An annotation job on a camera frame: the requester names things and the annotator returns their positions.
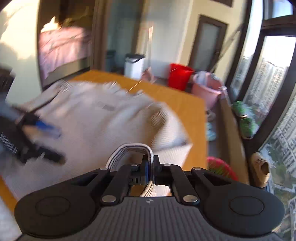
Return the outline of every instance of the pink bedsheet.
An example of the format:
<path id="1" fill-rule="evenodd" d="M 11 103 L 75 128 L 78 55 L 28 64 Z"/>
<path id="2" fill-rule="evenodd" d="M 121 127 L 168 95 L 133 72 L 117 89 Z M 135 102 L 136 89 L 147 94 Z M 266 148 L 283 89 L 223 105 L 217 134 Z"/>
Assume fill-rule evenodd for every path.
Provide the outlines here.
<path id="1" fill-rule="evenodd" d="M 43 79 L 57 67 L 90 55 L 91 32 L 84 28 L 67 27 L 40 33 L 39 62 Z"/>

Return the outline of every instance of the folded cloth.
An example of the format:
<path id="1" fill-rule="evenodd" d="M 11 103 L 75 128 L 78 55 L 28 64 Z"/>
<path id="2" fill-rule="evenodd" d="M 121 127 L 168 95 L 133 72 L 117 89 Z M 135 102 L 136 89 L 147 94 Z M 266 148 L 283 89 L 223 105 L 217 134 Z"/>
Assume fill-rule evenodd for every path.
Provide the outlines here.
<path id="1" fill-rule="evenodd" d="M 23 166 L 6 158 L 0 172 L 16 199 L 105 167 L 113 151 L 125 143 L 143 143 L 159 156 L 160 163 L 179 166 L 192 146 L 182 123 L 165 103 L 142 92 L 131 95 L 115 83 L 58 81 L 23 108 L 38 109 L 36 114 L 44 122 L 61 129 L 58 139 L 32 127 L 24 131 L 37 145 L 64 154 L 66 164 L 58 166 L 40 157 Z M 126 163 L 131 161 L 141 163 L 142 157 L 126 158 Z M 157 186 L 156 196 L 167 193 L 167 187 Z"/>

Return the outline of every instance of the pink laundry basket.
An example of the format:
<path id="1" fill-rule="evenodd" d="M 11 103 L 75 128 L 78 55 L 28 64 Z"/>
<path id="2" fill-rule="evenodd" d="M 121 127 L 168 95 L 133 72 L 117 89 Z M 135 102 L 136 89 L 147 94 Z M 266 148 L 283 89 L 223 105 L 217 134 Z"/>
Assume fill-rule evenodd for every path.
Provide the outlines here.
<path id="1" fill-rule="evenodd" d="M 221 94 L 218 89 L 223 86 L 219 80 L 211 77 L 211 73 L 205 73 L 205 85 L 197 83 L 198 74 L 193 76 L 193 87 L 191 93 L 197 97 L 204 99 L 208 110 L 212 109 L 217 101 L 217 97 Z"/>

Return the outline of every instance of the red bucket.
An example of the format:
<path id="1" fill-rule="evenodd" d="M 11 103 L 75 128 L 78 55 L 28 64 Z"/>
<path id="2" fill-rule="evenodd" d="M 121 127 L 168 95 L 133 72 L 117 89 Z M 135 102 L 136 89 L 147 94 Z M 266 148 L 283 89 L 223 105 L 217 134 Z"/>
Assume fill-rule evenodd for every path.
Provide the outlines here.
<path id="1" fill-rule="evenodd" d="M 185 90 L 189 78 L 194 72 L 194 69 L 190 67 L 180 64 L 170 64 L 168 86 L 182 91 Z"/>

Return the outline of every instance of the glass window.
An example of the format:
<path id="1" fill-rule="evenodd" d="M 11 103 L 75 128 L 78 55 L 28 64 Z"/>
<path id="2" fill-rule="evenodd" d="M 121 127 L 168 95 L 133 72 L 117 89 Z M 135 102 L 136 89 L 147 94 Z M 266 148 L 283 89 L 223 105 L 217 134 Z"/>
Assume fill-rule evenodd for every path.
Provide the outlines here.
<path id="1" fill-rule="evenodd" d="M 276 130 L 261 148 L 269 162 L 268 187 L 284 204 L 286 215 L 278 234 L 283 240 L 294 240 L 296 227 L 296 96 L 291 100 Z"/>
<path id="2" fill-rule="evenodd" d="M 293 14 L 293 5 L 288 0 L 266 0 L 265 19 Z"/>
<path id="3" fill-rule="evenodd" d="M 212 24 L 203 23 L 200 34 L 200 40 L 197 52 L 195 54 L 195 62 L 193 68 L 197 70 L 207 70 L 213 55 L 215 54 L 215 48 L 217 39 L 219 37 L 220 27 Z"/>
<path id="4" fill-rule="evenodd" d="M 295 40 L 295 37 L 265 37 L 261 58 L 244 98 L 248 116 L 256 123 L 255 132 L 277 97 L 292 60 Z M 292 120 L 288 120 L 287 126 L 291 125 Z"/>
<path id="5" fill-rule="evenodd" d="M 263 18 L 263 1 L 253 0 L 251 15 L 248 25 L 248 31 L 246 40 L 244 43 L 243 56 L 237 66 L 237 70 L 234 79 L 231 83 L 231 89 L 233 90 L 234 98 L 237 98 L 239 91 L 242 87 L 244 79 L 249 70 L 249 66 L 256 49 L 261 24 Z"/>

